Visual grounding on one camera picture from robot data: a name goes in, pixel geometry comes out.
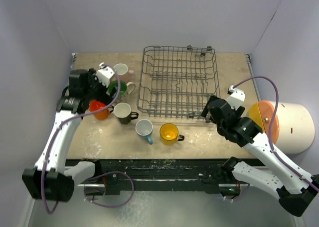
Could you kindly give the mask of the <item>pink faceted mug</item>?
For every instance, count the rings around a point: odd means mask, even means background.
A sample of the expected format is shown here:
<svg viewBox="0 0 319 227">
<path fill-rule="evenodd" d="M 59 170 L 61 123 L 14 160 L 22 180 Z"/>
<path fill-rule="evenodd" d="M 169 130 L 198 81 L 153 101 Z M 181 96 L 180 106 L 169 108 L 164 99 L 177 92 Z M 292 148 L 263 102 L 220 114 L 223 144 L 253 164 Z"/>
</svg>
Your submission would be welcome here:
<svg viewBox="0 0 319 227">
<path fill-rule="evenodd" d="M 134 79 L 134 70 L 130 70 L 126 64 L 119 63 L 114 66 L 115 71 L 120 77 L 120 80 L 127 83 Z"/>
</svg>

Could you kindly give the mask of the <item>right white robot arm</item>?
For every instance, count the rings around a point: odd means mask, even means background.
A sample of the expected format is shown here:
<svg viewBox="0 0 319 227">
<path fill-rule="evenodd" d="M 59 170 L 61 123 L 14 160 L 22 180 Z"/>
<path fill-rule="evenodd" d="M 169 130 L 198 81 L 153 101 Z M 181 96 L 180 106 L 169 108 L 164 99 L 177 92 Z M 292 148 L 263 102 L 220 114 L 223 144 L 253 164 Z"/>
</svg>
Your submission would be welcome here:
<svg viewBox="0 0 319 227">
<path fill-rule="evenodd" d="M 266 173 L 231 157 L 221 167 L 227 183 L 243 181 L 269 193 L 291 215 L 301 217 L 319 192 L 319 177 L 294 163 L 268 139 L 249 117 L 242 117 L 244 107 L 233 109 L 229 103 L 211 95 L 201 113 L 210 114 L 219 135 L 257 157 L 270 171 Z"/>
</svg>

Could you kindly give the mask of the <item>orange mug black handle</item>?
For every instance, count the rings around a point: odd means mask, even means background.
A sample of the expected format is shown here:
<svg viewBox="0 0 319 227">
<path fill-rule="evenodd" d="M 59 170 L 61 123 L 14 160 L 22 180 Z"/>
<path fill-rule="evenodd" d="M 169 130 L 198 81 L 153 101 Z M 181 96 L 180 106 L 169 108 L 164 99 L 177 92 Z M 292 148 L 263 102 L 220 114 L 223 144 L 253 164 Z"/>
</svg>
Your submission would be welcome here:
<svg viewBox="0 0 319 227">
<path fill-rule="evenodd" d="M 106 105 L 104 103 L 99 102 L 97 100 L 92 100 L 89 104 L 89 111 L 99 111 L 98 113 L 94 113 L 93 116 L 97 120 L 105 120 L 110 115 L 110 113 L 113 112 L 114 106 L 110 106 L 108 109 L 105 109 L 105 107 Z"/>
</svg>

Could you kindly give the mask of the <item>blue mug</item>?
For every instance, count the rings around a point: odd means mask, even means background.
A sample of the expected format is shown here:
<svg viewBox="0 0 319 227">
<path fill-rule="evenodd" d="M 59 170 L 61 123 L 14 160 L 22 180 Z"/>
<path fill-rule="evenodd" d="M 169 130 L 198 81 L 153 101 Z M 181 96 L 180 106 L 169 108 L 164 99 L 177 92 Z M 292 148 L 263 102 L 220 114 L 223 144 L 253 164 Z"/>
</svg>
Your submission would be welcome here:
<svg viewBox="0 0 319 227">
<path fill-rule="evenodd" d="M 136 123 L 135 126 L 136 133 L 142 139 L 147 140 L 148 144 L 152 145 L 152 132 L 153 132 L 153 124 L 148 119 L 141 119 Z"/>
</svg>

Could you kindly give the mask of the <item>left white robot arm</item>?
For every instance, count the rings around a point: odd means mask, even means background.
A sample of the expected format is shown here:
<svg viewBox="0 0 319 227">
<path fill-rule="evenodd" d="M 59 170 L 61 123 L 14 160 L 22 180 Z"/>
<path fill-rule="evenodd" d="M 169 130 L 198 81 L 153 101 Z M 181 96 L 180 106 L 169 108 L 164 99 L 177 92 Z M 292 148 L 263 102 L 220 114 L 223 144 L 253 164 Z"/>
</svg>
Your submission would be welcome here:
<svg viewBox="0 0 319 227">
<path fill-rule="evenodd" d="M 72 70 L 69 85 L 63 90 L 56 105 L 54 126 L 49 140 L 35 165 L 25 169 L 22 180 L 33 199 L 67 202 L 74 187 L 84 180 L 101 181 L 103 172 L 91 161 L 81 161 L 66 169 L 66 157 L 73 136 L 92 100 L 111 106 L 117 94 L 107 94 L 116 72 L 110 66 L 98 70 Z"/>
</svg>

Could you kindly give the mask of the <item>cream white mug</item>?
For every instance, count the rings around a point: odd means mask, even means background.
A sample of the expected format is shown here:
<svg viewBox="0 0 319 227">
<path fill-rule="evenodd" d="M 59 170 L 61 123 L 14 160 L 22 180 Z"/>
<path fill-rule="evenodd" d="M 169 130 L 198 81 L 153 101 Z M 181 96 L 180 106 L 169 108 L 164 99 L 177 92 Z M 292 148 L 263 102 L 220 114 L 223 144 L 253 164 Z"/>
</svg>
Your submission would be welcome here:
<svg viewBox="0 0 319 227">
<path fill-rule="evenodd" d="M 128 100 L 129 100 L 130 94 L 136 88 L 136 84 L 134 82 L 125 83 L 123 81 L 120 81 L 120 85 L 121 85 L 120 86 L 120 93 L 118 95 L 117 100 L 115 101 L 116 104 L 118 104 L 118 103 L 127 103 Z M 113 81 L 113 82 L 110 83 L 110 86 L 117 86 L 117 88 L 118 88 L 118 82 L 117 81 Z"/>
</svg>

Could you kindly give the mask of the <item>yellow mug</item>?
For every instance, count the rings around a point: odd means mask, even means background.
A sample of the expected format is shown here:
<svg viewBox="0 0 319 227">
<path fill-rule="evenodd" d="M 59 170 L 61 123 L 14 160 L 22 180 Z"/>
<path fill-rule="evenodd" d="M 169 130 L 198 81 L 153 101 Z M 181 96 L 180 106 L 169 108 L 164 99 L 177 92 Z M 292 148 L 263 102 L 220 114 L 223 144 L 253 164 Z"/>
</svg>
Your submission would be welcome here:
<svg viewBox="0 0 319 227">
<path fill-rule="evenodd" d="M 179 134 L 177 126 L 173 123 L 165 123 L 161 126 L 160 140 L 164 145 L 173 145 L 178 141 L 184 141 L 185 137 Z"/>
</svg>

